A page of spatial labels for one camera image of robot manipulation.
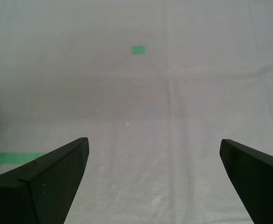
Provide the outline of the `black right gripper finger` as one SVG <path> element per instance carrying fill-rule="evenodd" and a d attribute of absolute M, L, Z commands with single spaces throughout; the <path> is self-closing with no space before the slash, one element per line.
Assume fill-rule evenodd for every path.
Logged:
<path fill-rule="evenodd" d="M 273 156 L 229 139 L 219 151 L 225 171 L 255 224 L 273 224 Z"/>
<path fill-rule="evenodd" d="M 63 224 L 89 156 L 82 137 L 0 175 L 0 224 Z"/>

